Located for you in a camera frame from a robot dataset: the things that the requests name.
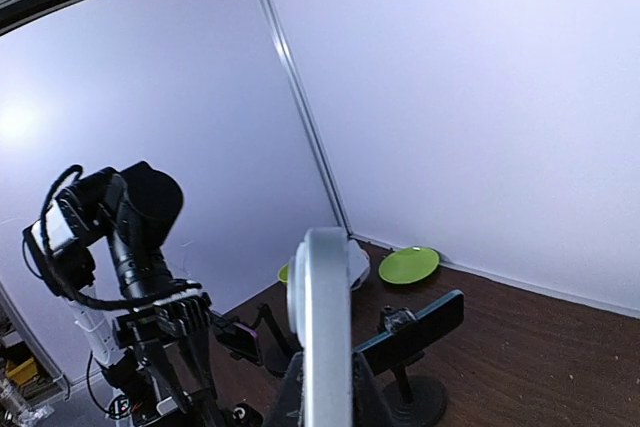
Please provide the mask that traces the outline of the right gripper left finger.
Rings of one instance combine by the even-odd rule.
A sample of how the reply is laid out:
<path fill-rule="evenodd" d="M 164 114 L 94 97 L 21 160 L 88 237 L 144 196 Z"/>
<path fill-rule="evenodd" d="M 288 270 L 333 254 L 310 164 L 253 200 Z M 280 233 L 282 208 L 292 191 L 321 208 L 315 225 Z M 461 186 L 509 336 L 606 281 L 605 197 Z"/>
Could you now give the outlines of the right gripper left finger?
<path fill-rule="evenodd" d="M 300 427 L 304 425 L 303 412 L 304 353 L 297 352 L 291 359 L 278 395 L 263 425 L 265 427 Z"/>

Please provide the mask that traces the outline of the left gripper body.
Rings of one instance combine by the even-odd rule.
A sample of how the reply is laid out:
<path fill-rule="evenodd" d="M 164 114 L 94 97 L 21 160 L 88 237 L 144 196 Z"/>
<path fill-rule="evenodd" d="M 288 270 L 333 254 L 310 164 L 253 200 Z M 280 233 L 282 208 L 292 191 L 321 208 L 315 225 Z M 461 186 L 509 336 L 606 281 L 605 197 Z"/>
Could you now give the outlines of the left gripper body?
<path fill-rule="evenodd" d="M 202 292 L 121 315 L 115 320 L 116 343 L 134 350 L 142 362 L 163 362 L 164 348 L 177 342 L 193 362 L 207 362 L 210 307 Z"/>

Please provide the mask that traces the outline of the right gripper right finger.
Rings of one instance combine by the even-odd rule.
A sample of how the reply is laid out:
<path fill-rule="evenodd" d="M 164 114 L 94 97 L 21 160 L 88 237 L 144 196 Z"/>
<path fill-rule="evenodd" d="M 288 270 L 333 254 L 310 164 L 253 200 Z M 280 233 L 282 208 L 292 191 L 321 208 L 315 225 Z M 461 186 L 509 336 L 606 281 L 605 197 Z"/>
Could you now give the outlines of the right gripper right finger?
<path fill-rule="evenodd" d="M 378 388 L 365 356 L 352 352 L 353 425 L 392 427 L 394 420 L 388 403 Z"/>

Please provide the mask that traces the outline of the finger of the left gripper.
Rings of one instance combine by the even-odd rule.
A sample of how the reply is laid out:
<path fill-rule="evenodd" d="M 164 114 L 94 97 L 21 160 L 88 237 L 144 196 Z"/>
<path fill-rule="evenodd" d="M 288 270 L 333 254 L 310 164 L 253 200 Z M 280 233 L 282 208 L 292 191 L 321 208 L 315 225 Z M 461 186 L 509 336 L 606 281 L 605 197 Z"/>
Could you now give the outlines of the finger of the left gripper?
<path fill-rule="evenodd" d="M 210 366 L 208 332 L 197 331 L 181 339 L 179 349 L 185 364 L 199 385 L 199 389 L 190 395 L 194 409 L 205 426 L 219 426 L 217 393 Z"/>
<path fill-rule="evenodd" d="M 143 341 L 137 343 L 134 350 L 144 370 L 171 395 L 176 406 L 184 414 L 189 413 L 190 401 L 181 387 L 163 345 L 159 341 Z"/>

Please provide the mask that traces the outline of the black round-base tall stand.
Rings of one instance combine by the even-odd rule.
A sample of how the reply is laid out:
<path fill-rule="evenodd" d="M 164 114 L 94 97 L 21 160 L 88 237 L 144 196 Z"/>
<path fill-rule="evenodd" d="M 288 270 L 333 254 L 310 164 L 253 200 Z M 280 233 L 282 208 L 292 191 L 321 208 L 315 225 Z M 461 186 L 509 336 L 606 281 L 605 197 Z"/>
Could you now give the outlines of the black round-base tall stand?
<path fill-rule="evenodd" d="M 403 308 L 385 306 L 379 316 L 379 330 L 392 313 Z M 395 387 L 387 386 L 384 396 L 397 426 L 434 426 L 443 417 L 447 407 L 444 385 L 429 376 L 410 376 L 407 368 L 424 357 L 424 350 L 404 364 L 390 369 Z"/>

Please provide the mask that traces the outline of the dark blue-edged smartphone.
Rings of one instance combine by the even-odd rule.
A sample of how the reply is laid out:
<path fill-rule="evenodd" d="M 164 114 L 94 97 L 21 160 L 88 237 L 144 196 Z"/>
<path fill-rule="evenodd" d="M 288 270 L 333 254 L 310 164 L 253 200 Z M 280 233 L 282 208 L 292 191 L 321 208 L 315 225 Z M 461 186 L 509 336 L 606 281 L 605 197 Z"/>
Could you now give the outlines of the dark blue-edged smartphone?
<path fill-rule="evenodd" d="M 374 376 L 404 364 L 445 337 L 464 321 L 465 295 L 453 290 L 414 313 L 390 314 L 383 331 L 353 349 L 362 354 Z"/>

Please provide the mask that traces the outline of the white smartphone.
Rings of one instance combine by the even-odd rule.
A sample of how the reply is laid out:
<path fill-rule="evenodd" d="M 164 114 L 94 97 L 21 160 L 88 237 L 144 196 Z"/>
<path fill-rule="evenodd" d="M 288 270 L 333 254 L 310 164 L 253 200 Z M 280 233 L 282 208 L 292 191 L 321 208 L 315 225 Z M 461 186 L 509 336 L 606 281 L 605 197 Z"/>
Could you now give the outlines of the white smartphone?
<path fill-rule="evenodd" d="M 287 308 L 291 332 L 303 349 L 304 424 L 350 426 L 351 286 L 344 229 L 307 231 L 289 264 Z"/>

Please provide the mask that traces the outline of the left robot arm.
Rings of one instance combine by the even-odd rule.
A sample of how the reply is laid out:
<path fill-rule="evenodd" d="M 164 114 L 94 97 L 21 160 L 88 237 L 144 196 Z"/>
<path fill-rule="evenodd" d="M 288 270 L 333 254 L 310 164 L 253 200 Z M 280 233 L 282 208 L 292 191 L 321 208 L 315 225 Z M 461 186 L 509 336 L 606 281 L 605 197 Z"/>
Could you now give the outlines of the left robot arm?
<path fill-rule="evenodd" d="M 23 239 L 41 279 L 84 332 L 103 378 L 137 426 L 166 417 L 223 426 L 211 372 L 214 315 L 200 284 L 171 273 L 162 246 L 183 207 L 169 175 L 140 161 L 89 176 L 66 168 Z M 157 388 L 176 408 L 159 412 Z"/>

